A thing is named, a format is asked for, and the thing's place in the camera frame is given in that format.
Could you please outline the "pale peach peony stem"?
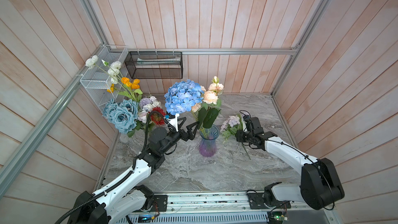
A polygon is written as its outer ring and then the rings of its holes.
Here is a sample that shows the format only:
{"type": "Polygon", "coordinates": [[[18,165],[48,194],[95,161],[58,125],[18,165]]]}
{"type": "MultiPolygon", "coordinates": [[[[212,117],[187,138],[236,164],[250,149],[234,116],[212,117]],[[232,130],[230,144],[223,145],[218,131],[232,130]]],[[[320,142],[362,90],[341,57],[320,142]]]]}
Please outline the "pale peach peony stem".
{"type": "Polygon", "coordinates": [[[196,103],[196,104],[192,107],[191,111],[192,111],[193,113],[196,113],[197,111],[200,110],[200,108],[201,108],[201,103],[196,103]]]}

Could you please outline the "pink hydrangea bouquet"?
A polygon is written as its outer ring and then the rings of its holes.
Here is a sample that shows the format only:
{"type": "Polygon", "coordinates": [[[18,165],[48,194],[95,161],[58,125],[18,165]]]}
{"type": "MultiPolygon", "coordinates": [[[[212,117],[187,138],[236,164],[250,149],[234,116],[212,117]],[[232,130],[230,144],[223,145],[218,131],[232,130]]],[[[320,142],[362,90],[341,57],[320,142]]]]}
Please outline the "pink hydrangea bouquet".
{"type": "Polygon", "coordinates": [[[220,131],[225,144],[232,136],[236,136],[238,131],[243,131],[241,115],[229,116],[221,125],[220,131]]]}

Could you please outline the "blue purple glass vase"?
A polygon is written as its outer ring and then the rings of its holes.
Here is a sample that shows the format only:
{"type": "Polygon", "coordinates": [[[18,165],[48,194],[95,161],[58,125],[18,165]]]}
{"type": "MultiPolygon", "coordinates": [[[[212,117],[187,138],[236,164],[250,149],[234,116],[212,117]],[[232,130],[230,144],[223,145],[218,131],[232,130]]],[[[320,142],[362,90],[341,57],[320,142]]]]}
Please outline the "blue purple glass vase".
{"type": "Polygon", "coordinates": [[[213,125],[209,129],[201,128],[201,141],[199,144],[199,152],[203,157],[212,157],[217,152],[216,141],[219,137],[219,134],[219,128],[215,125],[213,125]]]}

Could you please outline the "blue hydrangea stem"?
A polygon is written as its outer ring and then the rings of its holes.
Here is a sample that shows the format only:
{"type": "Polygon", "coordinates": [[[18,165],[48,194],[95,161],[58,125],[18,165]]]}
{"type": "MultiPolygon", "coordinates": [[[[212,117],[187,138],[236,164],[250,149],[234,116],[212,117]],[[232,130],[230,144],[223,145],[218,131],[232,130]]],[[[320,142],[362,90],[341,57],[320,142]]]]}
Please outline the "blue hydrangea stem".
{"type": "Polygon", "coordinates": [[[207,88],[189,79],[175,83],[164,96],[167,113],[175,115],[191,112],[199,121],[200,128],[211,128],[221,111],[221,98],[217,105],[206,104],[203,102],[205,90],[207,88]],[[191,109],[196,103],[201,103],[201,108],[193,113],[191,109]]]}

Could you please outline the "red flower stem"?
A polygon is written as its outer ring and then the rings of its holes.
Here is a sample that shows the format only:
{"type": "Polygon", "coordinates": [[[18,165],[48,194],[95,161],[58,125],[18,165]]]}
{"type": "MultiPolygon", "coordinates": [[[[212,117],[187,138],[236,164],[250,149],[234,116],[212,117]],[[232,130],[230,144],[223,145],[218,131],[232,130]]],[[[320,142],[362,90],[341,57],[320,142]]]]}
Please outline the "red flower stem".
{"type": "Polygon", "coordinates": [[[151,111],[150,119],[154,124],[161,126],[165,124],[164,116],[165,112],[162,108],[154,107],[151,111]]]}

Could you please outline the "peach pink rose stem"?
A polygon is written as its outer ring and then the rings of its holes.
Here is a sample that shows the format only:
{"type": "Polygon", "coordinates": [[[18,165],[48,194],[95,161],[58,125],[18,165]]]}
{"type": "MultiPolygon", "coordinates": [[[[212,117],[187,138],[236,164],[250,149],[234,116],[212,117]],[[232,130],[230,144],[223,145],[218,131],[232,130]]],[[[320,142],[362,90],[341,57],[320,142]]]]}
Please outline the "peach pink rose stem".
{"type": "Polygon", "coordinates": [[[220,101],[220,95],[224,91],[224,85],[217,76],[214,76],[211,84],[203,94],[203,102],[206,104],[217,105],[220,101]]]}

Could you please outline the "pink lilac mixed bouquet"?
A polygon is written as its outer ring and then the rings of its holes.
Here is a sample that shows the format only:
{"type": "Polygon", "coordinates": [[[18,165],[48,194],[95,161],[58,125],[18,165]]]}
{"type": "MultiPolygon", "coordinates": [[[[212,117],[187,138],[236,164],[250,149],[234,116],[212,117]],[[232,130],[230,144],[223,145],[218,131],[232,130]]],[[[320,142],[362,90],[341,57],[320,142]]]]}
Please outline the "pink lilac mixed bouquet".
{"type": "Polygon", "coordinates": [[[155,108],[161,108],[161,102],[155,96],[143,97],[139,103],[138,120],[147,121],[147,115],[155,108]]]}

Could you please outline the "teal blue rose bunch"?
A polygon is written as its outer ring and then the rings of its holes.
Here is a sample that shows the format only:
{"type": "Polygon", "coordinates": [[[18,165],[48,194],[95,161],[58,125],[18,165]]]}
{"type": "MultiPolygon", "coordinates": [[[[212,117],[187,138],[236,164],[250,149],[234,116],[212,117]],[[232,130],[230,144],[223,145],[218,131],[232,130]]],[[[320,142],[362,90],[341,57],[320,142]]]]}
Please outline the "teal blue rose bunch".
{"type": "Polygon", "coordinates": [[[133,100],[117,103],[111,99],[105,104],[102,114],[122,134],[128,134],[137,127],[138,105],[133,100]]]}

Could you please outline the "yellow orange flower stem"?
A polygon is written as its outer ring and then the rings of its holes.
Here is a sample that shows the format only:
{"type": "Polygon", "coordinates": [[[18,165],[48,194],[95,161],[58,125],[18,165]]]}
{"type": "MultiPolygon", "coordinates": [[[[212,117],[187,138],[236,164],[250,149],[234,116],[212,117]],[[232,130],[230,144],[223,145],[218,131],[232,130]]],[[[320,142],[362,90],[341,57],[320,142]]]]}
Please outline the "yellow orange flower stem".
{"type": "Polygon", "coordinates": [[[130,80],[127,77],[117,79],[111,77],[110,87],[107,89],[108,93],[117,93],[118,95],[125,96],[135,102],[139,102],[142,99],[143,92],[140,86],[140,80],[130,80]]]}

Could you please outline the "white flower stem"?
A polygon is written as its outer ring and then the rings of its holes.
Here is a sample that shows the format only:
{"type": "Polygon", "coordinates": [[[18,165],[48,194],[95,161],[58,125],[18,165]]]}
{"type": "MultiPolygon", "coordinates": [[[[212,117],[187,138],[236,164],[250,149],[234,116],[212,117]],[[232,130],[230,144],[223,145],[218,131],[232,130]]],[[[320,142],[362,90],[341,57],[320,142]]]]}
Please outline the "white flower stem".
{"type": "Polygon", "coordinates": [[[121,80],[122,63],[120,61],[109,63],[105,60],[101,60],[99,62],[99,57],[94,55],[86,60],[85,66],[88,69],[99,68],[101,71],[105,72],[111,84],[119,84],[121,80]]]}

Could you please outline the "clear grey glass vase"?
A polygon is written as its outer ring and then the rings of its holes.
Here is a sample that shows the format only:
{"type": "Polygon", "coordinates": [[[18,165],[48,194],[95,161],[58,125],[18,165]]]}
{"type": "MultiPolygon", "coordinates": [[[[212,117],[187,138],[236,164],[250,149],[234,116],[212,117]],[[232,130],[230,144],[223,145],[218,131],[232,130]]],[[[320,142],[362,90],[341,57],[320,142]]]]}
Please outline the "clear grey glass vase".
{"type": "Polygon", "coordinates": [[[156,129],[156,126],[150,126],[150,127],[148,127],[148,132],[147,132],[147,143],[149,143],[149,139],[150,139],[150,137],[151,137],[151,135],[152,135],[152,132],[154,131],[154,129],[156,129]]]}

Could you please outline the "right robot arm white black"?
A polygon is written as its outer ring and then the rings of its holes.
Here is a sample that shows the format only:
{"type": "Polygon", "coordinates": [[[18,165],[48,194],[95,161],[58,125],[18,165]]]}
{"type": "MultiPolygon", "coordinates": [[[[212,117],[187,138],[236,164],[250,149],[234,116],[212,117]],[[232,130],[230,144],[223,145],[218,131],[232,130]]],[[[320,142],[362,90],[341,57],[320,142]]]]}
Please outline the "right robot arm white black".
{"type": "Polygon", "coordinates": [[[290,202],[303,202],[315,210],[345,197],[342,183],[333,162],[318,159],[284,142],[273,132],[265,132],[257,117],[244,116],[243,129],[236,133],[239,143],[252,149],[261,149],[277,156],[298,172],[300,184],[276,182],[264,188],[264,205],[271,208],[288,206],[290,202]]]}

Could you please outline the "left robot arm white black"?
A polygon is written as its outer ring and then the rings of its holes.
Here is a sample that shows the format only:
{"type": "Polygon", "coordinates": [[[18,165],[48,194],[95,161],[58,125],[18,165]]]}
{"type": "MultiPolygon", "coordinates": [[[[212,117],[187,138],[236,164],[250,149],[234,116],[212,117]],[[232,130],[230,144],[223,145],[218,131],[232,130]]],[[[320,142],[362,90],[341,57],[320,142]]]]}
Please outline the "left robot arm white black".
{"type": "Polygon", "coordinates": [[[182,126],[186,118],[164,118],[167,127],[159,127],[151,133],[145,133],[144,147],[135,158],[133,164],[111,181],[108,185],[94,193],[82,193],[74,207],[61,216],[57,223],[64,220],[69,224],[113,224],[129,213],[141,208],[152,206],[153,192],[140,182],[153,174],[171,154],[170,149],[180,140],[188,141],[195,138],[202,121],[182,126]]]}

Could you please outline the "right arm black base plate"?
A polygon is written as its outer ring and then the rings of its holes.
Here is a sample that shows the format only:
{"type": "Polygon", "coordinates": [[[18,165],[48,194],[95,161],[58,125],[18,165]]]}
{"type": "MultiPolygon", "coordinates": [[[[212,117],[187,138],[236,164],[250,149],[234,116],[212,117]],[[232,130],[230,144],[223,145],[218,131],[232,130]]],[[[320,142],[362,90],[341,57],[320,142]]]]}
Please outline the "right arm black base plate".
{"type": "Polygon", "coordinates": [[[291,208],[290,202],[278,201],[267,192],[257,193],[254,191],[249,191],[246,193],[246,196],[248,197],[250,209],[291,208]]]}

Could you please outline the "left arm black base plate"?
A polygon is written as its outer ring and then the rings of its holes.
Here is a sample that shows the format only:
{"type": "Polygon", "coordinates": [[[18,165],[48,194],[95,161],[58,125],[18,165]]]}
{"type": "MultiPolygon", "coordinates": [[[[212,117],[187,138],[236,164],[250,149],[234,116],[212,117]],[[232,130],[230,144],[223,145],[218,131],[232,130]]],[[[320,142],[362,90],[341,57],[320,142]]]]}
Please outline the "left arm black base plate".
{"type": "Polygon", "coordinates": [[[167,210],[168,196],[154,195],[147,199],[145,210],[150,212],[165,212],[167,210]]]}

